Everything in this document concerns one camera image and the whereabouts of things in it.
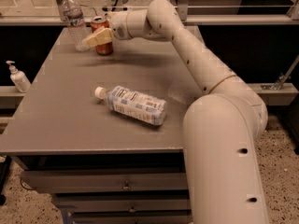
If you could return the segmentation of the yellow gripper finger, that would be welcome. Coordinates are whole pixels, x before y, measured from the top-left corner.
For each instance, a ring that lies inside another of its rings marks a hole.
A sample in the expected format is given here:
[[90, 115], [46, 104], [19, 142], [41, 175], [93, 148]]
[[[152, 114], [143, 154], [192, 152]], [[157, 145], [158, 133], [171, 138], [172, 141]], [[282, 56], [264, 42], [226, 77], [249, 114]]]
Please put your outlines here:
[[82, 43], [88, 47], [96, 47], [99, 45], [105, 45], [113, 40], [113, 33], [110, 28], [100, 27], [91, 34], [87, 35]]

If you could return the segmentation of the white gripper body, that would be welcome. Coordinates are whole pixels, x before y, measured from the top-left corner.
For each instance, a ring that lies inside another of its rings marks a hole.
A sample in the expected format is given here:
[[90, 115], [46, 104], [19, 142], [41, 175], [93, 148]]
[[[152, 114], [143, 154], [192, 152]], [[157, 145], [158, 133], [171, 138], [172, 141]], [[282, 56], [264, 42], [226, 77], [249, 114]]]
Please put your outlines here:
[[126, 11], [108, 13], [109, 27], [111, 28], [113, 35], [119, 40], [127, 40], [129, 38], [126, 19]]

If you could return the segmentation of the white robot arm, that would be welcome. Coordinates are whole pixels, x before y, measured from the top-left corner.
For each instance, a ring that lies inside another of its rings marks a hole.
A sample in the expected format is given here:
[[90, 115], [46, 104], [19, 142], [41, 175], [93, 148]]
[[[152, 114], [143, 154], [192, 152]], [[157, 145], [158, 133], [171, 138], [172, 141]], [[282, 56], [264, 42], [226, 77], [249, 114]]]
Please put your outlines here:
[[107, 28], [86, 37], [89, 46], [164, 37], [202, 93], [183, 120], [193, 224], [269, 224], [254, 147], [268, 121], [264, 101], [183, 25], [170, 2], [108, 16]]

